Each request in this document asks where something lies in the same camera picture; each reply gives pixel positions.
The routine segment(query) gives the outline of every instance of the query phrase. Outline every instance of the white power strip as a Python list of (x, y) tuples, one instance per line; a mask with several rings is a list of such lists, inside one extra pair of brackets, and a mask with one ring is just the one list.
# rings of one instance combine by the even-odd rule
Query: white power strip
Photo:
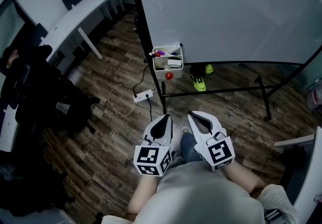
[(149, 89), (149, 90), (147, 90), (145, 92), (142, 92), (142, 93), (137, 94), (136, 95), (137, 96), (136, 98), (133, 96), (134, 102), (135, 103), (138, 103), (140, 101), (146, 100), (147, 99), (147, 97), (146, 97), (147, 94), (148, 94), (149, 98), (153, 97), (153, 92), (152, 92), (151, 89)]

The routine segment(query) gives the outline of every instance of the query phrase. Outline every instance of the red magnet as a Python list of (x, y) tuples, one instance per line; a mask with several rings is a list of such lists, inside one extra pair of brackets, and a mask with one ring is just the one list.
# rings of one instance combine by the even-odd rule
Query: red magnet
[(166, 79), (171, 80), (173, 77), (173, 74), (171, 72), (166, 73)]

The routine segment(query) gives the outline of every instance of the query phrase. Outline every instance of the white cube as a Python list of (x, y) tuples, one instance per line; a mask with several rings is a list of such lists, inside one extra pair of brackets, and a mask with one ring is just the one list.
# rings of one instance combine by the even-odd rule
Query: white cube
[(172, 161), (169, 146), (135, 147), (133, 163), (142, 175), (162, 177)]
[(207, 163), (212, 171), (227, 166), (235, 158), (230, 136), (219, 141), (213, 139), (211, 145), (207, 145), (207, 143), (203, 143), (204, 146), (197, 145), (195, 148), (198, 147), (197, 151), (202, 160)]

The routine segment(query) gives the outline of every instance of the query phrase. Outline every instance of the neon yellow shoe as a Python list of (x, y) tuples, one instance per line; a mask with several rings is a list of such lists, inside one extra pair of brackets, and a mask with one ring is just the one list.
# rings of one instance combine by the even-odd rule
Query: neon yellow shoe
[(212, 65), (211, 64), (207, 64), (206, 65), (206, 73), (207, 74), (211, 74), (212, 72), (213, 72)]
[(197, 92), (204, 92), (206, 91), (206, 84), (203, 81), (202, 77), (194, 77), (192, 74), (190, 74), (191, 78), (193, 79), (193, 86), (196, 89)]

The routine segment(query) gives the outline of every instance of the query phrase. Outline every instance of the white table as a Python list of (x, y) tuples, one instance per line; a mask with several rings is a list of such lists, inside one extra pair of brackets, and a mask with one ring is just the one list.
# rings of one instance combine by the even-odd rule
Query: white table
[[(84, 38), (85, 42), (89, 45), (92, 51), (97, 55), (99, 59), (102, 59), (102, 55), (95, 48), (93, 43), (87, 37), (85, 32), (82, 30), (80, 24), (82, 21), (88, 17), (93, 11), (97, 8), (103, 6), (103, 12), (105, 16), (108, 18), (112, 18), (109, 14), (104, 4), (108, 0), (82, 0), (78, 3), (72, 10), (68, 11), (68, 13), (55, 25), (55, 27), (50, 30), (46, 36), (46, 38), (42, 39), (41, 45), (50, 45), (52, 47), (51, 54), (47, 57), (47, 61), (49, 61), (53, 55), (57, 52), (60, 45), (71, 35), (71, 33), (77, 28), (78, 32)], [(121, 6), (121, 9), (124, 10), (122, 0), (118, 0)], [(111, 0), (112, 9), (115, 13), (117, 13), (116, 6)], [(0, 151), (11, 152), (19, 124), (16, 122), (16, 109), (12, 109), (9, 105), (6, 109), (5, 118), (2, 124), (2, 130), (0, 134)]]
[(317, 203), (313, 198), (322, 193), (322, 129), (317, 127), (316, 134), (275, 142), (274, 147), (292, 147), (294, 145), (305, 145), (314, 142), (312, 157), (309, 168), (300, 193), (294, 203), (294, 208), (299, 215), (299, 223), (305, 224), (313, 213)]
[[(76, 28), (80, 35), (84, 38), (85, 42), (91, 48), (91, 50), (97, 55), (99, 59), (102, 59), (102, 55), (98, 52), (85, 32), (79, 26), (85, 18), (87, 18), (97, 8), (103, 6), (107, 1), (108, 0), (82, 0), (76, 6), (73, 6), (73, 8), (68, 11), (68, 13), (62, 19), (60, 19), (60, 21), (48, 32), (47, 36), (40, 44), (40, 46), (50, 45), (52, 47), (52, 52), (48, 56), (47, 61), (52, 58), (60, 45), (71, 35), (71, 33)], [(113, 0), (111, 0), (111, 2), (113, 10), (116, 11)], [(121, 5), (121, 8), (124, 9), (122, 0), (119, 0), (119, 3)], [(111, 15), (109, 14), (108, 10), (106, 10), (106, 7), (103, 7), (103, 11), (105, 12), (107, 17), (111, 18)]]

